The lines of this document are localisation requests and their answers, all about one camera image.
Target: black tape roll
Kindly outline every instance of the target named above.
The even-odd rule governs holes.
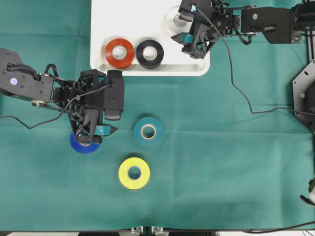
[[[153,60],[145,59],[143,55],[143,51],[147,47],[154,47],[157,51],[157,56]],[[140,65],[144,68],[154,69],[161,64],[164,57],[164,50],[158,42],[149,39],[139,44],[136,50],[136,56]]]

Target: cable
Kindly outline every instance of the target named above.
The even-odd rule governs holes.
[[[233,28],[233,30],[235,31],[236,35],[244,45],[250,45],[252,43],[252,35],[249,35],[248,41],[246,41],[245,39],[242,38],[241,34],[238,32],[237,29]]]
[[[269,113],[269,112],[273,112],[273,111],[275,111],[275,110],[288,110],[288,111],[297,112],[297,113],[306,114],[306,115],[312,115],[312,116],[315,115],[315,114],[313,114],[313,113],[296,111],[296,110],[293,110],[293,109],[290,109],[290,108],[285,108],[285,107],[276,107],[276,108],[271,109],[271,110],[268,110],[268,111],[254,112],[254,111],[252,110],[252,104],[251,104],[250,100],[248,99],[248,97],[244,94],[244,92],[243,92],[239,87],[237,87],[237,86],[234,84],[232,55],[231,55],[231,50],[230,50],[230,47],[229,47],[227,41],[226,41],[226,40],[224,39],[224,37],[221,35],[220,31],[214,26],[214,24],[208,19],[208,17],[206,17],[205,14],[203,14],[203,12],[200,11],[198,8],[197,8],[197,11],[209,22],[210,25],[212,25],[212,27],[213,27],[213,28],[216,30],[216,32],[219,34],[219,36],[220,36],[220,38],[222,39],[223,43],[226,45],[226,48],[227,48],[227,50],[228,50],[228,57],[229,57],[229,61],[230,61],[231,82],[232,82],[232,85],[245,97],[245,99],[246,99],[246,101],[247,101],[247,103],[248,103],[248,106],[249,106],[249,108],[250,108],[250,112],[251,112],[252,114]],[[290,227],[282,228],[282,229],[275,229],[275,230],[268,230],[268,231],[261,231],[261,232],[245,232],[245,233],[249,233],[249,234],[273,233],[273,232],[278,232],[278,231],[285,231],[285,230],[291,230],[291,229],[295,229],[295,228],[300,228],[300,227],[303,227],[303,226],[306,226],[306,225],[311,225],[311,224],[315,224],[315,221],[307,222],[307,223],[300,224],[300,225],[290,226]]]
[[[29,71],[32,73],[34,79],[37,80],[38,78],[38,75],[37,75],[37,72],[34,68],[30,67],[29,65],[10,65],[7,67],[7,70],[26,70],[26,71]]]
[[[55,64],[48,64],[48,65],[46,66],[46,69],[45,69],[45,74],[48,75],[48,71],[50,70],[50,68],[53,69],[54,75],[55,75],[56,77],[59,77],[59,74],[58,74],[58,71],[57,71],[57,67],[56,67]]]
[[[296,229],[296,228],[300,228],[300,227],[307,226],[307,225],[312,225],[312,224],[315,224],[315,221],[307,222],[307,223],[300,224],[300,225],[294,225],[294,226],[290,226],[290,227],[287,227],[287,228],[280,228],[280,229],[275,229],[275,230],[267,230],[267,231],[259,231],[259,232],[247,231],[245,233],[248,233],[248,234],[274,233],[274,232],[279,232],[279,231],[292,230],[292,229]]]
[[[311,236],[314,236],[314,235],[312,235],[310,232],[308,232],[307,230],[305,230],[309,235],[311,235]]]
[[[301,113],[301,114],[305,114],[305,115],[315,116],[314,113],[297,111],[297,110],[290,109],[290,108],[286,108],[286,107],[276,107],[276,108],[273,108],[273,109],[270,109],[270,110],[267,110],[267,111],[254,112],[254,111],[252,110],[252,104],[251,104],[251,101],[249,100],[249,98],[248,98],[248,97],[246,96],[246,94],[245,94],[239,87],[237,87],[237,86],[235,85],[235,83],[234,83],[232,55],[231,55],[231,50],[230,50],[230,47],[229,47],[227,41],[224,39],[224,37],[221,35],[220,31],[215,27],[215,25],[209,20],[209,18],[206,17],[205,14],[203,14],[203,12],[199,10],[199,8],[197,8],[196,10],[197,10],[197,11],[209,22],[209,24],[216,30],[216,32],[219,34],[220,38],[222,39],[223,43],[226,45],[226,48],[227,48],[227,51],[228,51],[228,57],[229,57],[229,61],[230,61],[230,68],[231,68],[231,83],[232,83],[233,87],[235,87],[235,88],[244,96],[244,98],[246,99],[251,114],[264,114],[264,113],[274,112],[274,111],[276,111],[276,110],[287,110],[287,111],[291,111],[291,112],[296,112],[296,113]]]
[[[304,37],[315,37],[315,34],[306,34],[306,33],[303,33],[302,36],[304,36]]]
[[[14,117],[14,116],[3,116],[3,117],[0,117],[0,119],[2,119],[2,118],[13,118],[13,119],[17,120],[18,122],[20,122],[22,125],[24,125],[27,129],[34,129],[34,128],[36,128],[36,127],[42,125],[42,124],[47,124],[47,123],[53,122],[53,121],[55,121],[55,120],[58,120],[58,119],[63,115],[63,113],[66,111],[66,109],[68,108],[68,106],[69,106],[75,99],[80,98],[80,97],[83,97],[83,96],[86,96],[86,95],[89,95],[89,94],[92,94],[92,93],[95,93],[95,92],[99,92],[99,91],[101,91],[102,89],[105,89],[105,88],[107,88],[107,87],[109,87],[109,86],[111,86],[111,85],[105,85],[105,86],[103,86],[103,87],[101,87],[101,88],[99,88],[99,89],[97,89],[97,90],[93,90],[93,91],[90,91],[90,92],[86,92],[86,93],[84,93],[84,94],[81,94],[81,95],[78,95],[78,96],[72,98],[72,99],[67,103],[67,105],[60,111],[60,114],[59,114],[57,117],[55,117],[55,118],[53,118],[53,119],[49,119],[49,120],[47,120],[47,121],[43,121],[43,122],[38,123],[38,124],[35,124],[35,125],[33,125],[33,126],[28,126],[28,125],[25,124],[23,121],[21,121],[20,119],[18,119],[17,117]]]

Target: robotic arm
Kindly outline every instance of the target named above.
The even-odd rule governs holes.
[[[59,77],[56,66],[49,64],[44,74],[24,65],[20,56],[0,48],[0,93],[30,101],[36,107],[67,113],[75,140],[82,144],[102,143],[102,138],[117,128],[103,123],[120,120],[124,111],[124,80],[122,72],[110,70],[107,75],[97,70],[83,71],[78,81]]]
[[[203,59],[220,39],[200,10],[223,36],[237,36],[249,45],[252,37],[263,33],[271,44],[301,43],[302,32],[315,30],[315,2],[298,4],[292,9],[248,5],[230,8],[223,0],[182,0],[179,18],[192,22],[189,32],[172,37],[182,44],[183,53],[194,59]],[[241,16],[234,15],[241,10]]]

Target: yellow tape roll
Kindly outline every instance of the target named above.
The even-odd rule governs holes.
[[[129,170],[132,167],[137,167],[140,170],[140,177],[132,179],[129,177]],[[128,189],[140,189],[146,185],[150,179],[149,165],[138,157],[132,157],[125,160],[119,167],[119,180]]]

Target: teal fabric surface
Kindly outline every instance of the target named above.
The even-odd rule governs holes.
[[[300,1],[231,2],[291,8]],[[37,71],[55,63],[66,79],[89,69],[89,0],[0,3],[0,47]],[[291,80],[307,64],[305,42],[270,45],[259,35],[249,46],[237,38],[229,45],[236,84],[256,111],[292,106]],[[201,77],[125,77],[125,112],[111,122],[119,130],[88,156],[71,148],[66,115],[31,131],[0,120],[0,230],[266,229],[314,220],[314,209],[299,199],[314,176],[312,135],[288,112],[250,115],[231,86],[222,42],[211,59]],[[0,114],[27,124],[56,116],[4,96]],[[164,126],[158,148],[142,148],[133,137],[146,116]],[[131,156],[152,171],[138,191],[118,179],[119,165]]]

